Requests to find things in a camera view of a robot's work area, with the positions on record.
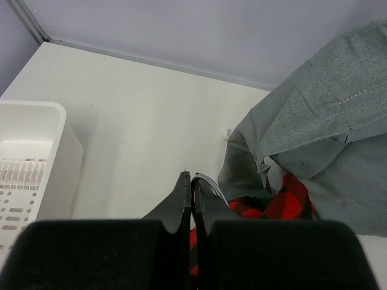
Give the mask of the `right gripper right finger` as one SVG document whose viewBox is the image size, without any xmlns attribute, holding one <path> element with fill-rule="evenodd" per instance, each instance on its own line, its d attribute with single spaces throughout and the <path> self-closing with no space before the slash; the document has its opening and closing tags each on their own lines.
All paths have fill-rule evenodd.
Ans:
<svg viewBox="0 0 387 290">
<path fill-rule="evenodd" d="M 362 246 L 335 221 L 195 212 L 200 289 L 377 289 Z"/>
</svg>

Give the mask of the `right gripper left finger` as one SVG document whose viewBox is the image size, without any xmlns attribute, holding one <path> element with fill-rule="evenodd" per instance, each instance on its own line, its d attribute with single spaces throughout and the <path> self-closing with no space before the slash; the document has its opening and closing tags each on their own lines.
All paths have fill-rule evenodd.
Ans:
<svg viewBox="0 0 387 290">
<path fill-rule="evenodd" d="M 2 289 L 189 289 L 190 174 L 141 219 L 40 221 L 18 237 Z"/>
</svg>

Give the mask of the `red black plaid shirt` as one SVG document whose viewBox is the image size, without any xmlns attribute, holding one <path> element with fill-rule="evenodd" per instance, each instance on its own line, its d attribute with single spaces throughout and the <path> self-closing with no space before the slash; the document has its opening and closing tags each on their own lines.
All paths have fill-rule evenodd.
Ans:
<svg viewBox="0 0 387 290">
<path fill-rule="evenodd" d="M 261 181 L 244 187 L 218 181 L 230 208 L 244 219 L 312 219 L 316 214 L 308 190 L 297 177 L 285 173 L 281 188 L 266 189 Z"/>
</svg>

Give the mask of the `hanger of plaid shirt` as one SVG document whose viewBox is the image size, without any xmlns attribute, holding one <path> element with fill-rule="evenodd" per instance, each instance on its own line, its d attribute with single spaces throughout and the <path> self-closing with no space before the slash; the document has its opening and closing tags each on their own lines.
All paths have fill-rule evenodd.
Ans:
<svg viewBox="0 0 387 290">
<path fill-rule="evenodd" d="M 229 208 L 226 197 L 211 177 L 197 173 L 191 180 L 191 187 L 196 213 Z"/>
</svg>

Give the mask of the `grey shirt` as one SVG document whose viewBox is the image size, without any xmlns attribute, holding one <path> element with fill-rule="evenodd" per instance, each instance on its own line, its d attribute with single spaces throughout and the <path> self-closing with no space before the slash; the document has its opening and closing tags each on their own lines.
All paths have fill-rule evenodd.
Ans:
<svg viewBox="0 0 387 290">
<path fill-rule="evenodd" d="M 386 236 L 386 19 L 335 38 L 251 108 L 227 142 L 225 197 L 271 199 L 266 158 L 320 218 Z"/>
</svg>

